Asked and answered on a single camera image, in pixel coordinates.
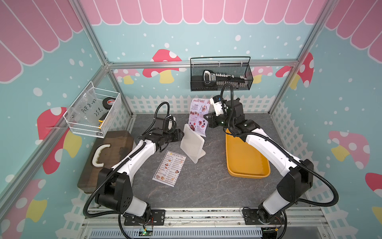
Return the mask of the yellow-header old menu sheet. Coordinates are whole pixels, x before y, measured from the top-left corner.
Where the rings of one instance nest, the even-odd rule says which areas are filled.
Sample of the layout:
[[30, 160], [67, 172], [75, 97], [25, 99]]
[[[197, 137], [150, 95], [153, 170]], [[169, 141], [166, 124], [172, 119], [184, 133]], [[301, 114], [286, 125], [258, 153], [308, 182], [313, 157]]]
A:
[[152, 180], [174, 187], [187, 157], [167, 151]]

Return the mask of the red special menu sheet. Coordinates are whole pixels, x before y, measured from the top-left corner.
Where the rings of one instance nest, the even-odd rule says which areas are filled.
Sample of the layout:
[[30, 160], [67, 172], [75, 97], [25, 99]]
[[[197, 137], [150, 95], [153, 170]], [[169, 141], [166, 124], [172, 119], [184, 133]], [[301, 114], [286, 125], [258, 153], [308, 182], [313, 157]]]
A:
[[202, 137], [206, 137], [207, 125], [204, 115], [209, 113], [210, 100], [202, 98], [194, 98], [190, 105], [190, 114], [188, 125], [189, 127]]

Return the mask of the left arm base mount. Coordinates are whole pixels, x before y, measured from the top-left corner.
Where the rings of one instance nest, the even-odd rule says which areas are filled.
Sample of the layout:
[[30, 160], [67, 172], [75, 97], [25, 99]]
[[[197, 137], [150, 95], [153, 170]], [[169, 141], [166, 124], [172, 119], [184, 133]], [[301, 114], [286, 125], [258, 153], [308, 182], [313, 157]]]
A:
[[125, 226], [163, 226], [165, 221], [165, 210], [149, 210], [142, 217], [124, 214]]

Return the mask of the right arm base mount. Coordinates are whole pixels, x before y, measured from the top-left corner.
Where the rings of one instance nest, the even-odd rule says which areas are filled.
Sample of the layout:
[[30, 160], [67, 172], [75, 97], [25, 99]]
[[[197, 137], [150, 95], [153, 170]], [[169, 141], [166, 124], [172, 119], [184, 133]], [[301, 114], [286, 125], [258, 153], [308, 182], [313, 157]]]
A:
[[282, 226], [286, 221], [286, 216], [283, 212], [277, 212], [275, 215], [270, 215], [264, 209], [252, 209], [244, 207], [242, 215], [246, 225], [276, 225]]

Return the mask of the white acrylic menu holder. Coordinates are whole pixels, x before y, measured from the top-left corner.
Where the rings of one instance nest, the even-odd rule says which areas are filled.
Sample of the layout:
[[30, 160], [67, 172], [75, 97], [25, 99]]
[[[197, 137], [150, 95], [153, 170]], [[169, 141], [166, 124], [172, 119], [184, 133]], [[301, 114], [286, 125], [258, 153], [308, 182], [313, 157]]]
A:
[[193, 131], [188, 124], [184, 125], [183, 132], [184, 136], [181, 140], [180, 148], [194, 164], [197, 164], [199, 159], [206, 155], [206, 152], [203, 150], [205, 140]]

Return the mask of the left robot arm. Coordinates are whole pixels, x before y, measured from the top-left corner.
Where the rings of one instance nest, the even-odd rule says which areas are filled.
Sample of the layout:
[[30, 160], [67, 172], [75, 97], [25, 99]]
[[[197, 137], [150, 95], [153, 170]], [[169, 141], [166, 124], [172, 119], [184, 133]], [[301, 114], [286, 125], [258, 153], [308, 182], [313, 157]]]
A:
[[154, 126], [144, 133], [136, 148], [112, 168], [103, 168], [98, 174], [94, 201], [121, 214], [148, 221], [150, 204], [133, 196], [132, 180], [143, 163], [156, 152], [162, 152], [169, 143], [181, 141], [184, 133], [177, 128], [174, 116], [155, 118]]

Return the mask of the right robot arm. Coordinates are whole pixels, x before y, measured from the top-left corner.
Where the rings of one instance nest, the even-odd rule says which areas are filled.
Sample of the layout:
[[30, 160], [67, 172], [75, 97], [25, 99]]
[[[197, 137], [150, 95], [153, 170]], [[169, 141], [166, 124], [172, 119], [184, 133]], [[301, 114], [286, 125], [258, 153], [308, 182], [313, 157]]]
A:
[[296, 203], [312, 187], [313, 164], [309, 160], [300, 161], [285, 151], [257, 123], [246, 119], [239, 99], [225, 101], [222, 97], [214, 96], [210, 103], [214, 112], [204, 116], [209, 127], [221, 126], [226, 133], [254, 147], [283, 177], [276, 190], [258, 207], [257, 214], [266, 223], [271, 217]]

